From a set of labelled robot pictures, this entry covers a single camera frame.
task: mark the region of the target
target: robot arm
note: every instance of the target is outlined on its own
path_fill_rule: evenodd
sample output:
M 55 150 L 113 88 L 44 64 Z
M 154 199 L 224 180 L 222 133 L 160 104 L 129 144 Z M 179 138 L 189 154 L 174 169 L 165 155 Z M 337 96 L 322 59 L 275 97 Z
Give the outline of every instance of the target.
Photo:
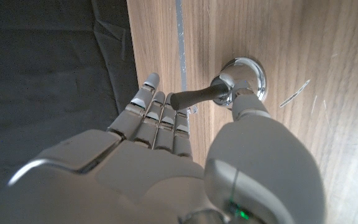
M 247 82 L 228 88 L 234 122 L 205 170 L 192 161 L 186 111 L 155 92 L 158 82 L 151 74 L 106 132 L 67 139 L 17 171 L 0 195 L 0 223 L 323 222 L 313 157 Z

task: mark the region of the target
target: wood grain surface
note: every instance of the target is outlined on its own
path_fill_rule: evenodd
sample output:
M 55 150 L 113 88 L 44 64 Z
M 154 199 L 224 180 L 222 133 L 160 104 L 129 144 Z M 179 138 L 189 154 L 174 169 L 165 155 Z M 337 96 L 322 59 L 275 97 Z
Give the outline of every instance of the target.
M 136 20 L 144 9 L 133 2 L 142 1 L 128 0 L 138 73 L 152 72 L 154 68 L 148 66 L 154 62 L 139 57 L 154 52 L 154 57 L 167 60 L 166 65 L 175 64 L 160 71 L 169 74 L 169 82 L 178 82 L 178 62 L 158 56 L 177 54 L 171 47 L 177 42 L 173 31 L 158 28 L 157 21 L 153 29 L 161 32 L 158 38 L 173 42 L 170 47 L 156 46 L 155 37 L 136 37 L 142 32 L 136 27 L 146 28 L 135 24 L 149 17 L 172 16 L 175 11 L 162 8 L 175 2 L 151 1 L 154 11 Z M 235 57 L 258 61 L 267 76 L 266 108 L 319 165 L 326 189 L 326 223 L 358 223 L 358 1 L 183 0 L 182 10 L 188 90 L 209 86 Z M 164 12 L 170 15 L 156 15 Z M 139 46 L 147 50 L 140 52 Z M 280 107 L 308 80 L 303 91 Z M 177 86 L 164 90 L 180 91 Z M 211 141 L 232 118 L 227 109 L 212 102 L 197 107 L 198 112 L 190 114 L 191 145 L 195 161 L 204 165 Z
M 158 90 L 181 91 L 175 1 L 127 1 L 139 85 L 160 75 Z

